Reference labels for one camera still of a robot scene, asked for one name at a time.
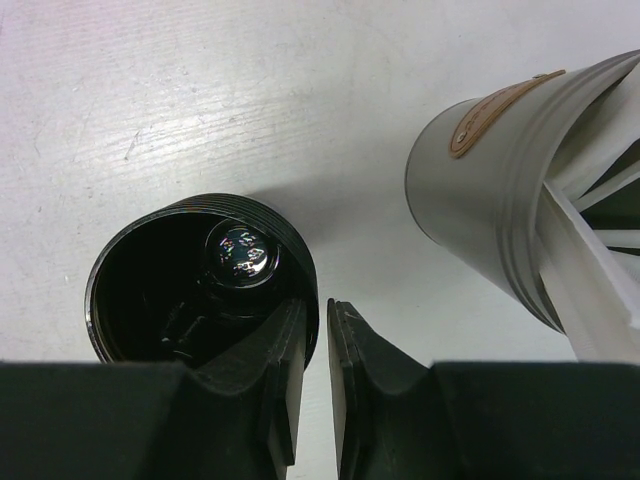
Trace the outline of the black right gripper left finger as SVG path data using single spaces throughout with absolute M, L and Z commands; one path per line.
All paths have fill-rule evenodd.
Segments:
M 282 479 L 295 460 L 306 307 L 287 300 L 197 370 L 5 363 L 5 479 Z

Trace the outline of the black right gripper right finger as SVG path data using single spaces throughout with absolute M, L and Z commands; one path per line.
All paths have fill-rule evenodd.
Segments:
M 424 366 L 330 300 L 342 479 L 635 479 L 639 369 L 630 364 Z

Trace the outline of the black paper coffee cup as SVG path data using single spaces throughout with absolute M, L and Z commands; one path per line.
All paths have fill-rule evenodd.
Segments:
M 87 332 L 104 363 L 182 360 L 198 368 L 302 301 L 304 360 L 318 341 L 317 273 L 298 230 L 250 197 L 207 193 L 118 232 L 86 286 Z

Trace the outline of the grey cylindrical utensil holder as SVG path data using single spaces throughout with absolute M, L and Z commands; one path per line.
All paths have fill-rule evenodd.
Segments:
M 406 163 L 422 232 L 557 332 L 534 241 L 542 185 L 579 117 L 638 63 L 633 50 L 456 103 L 424 127 Z

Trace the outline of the white plastic fork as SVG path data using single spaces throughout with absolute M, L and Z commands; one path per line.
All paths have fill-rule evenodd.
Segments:
M 639 227 L 639 143 L 634 143 L 575 203 L 596 228 Z

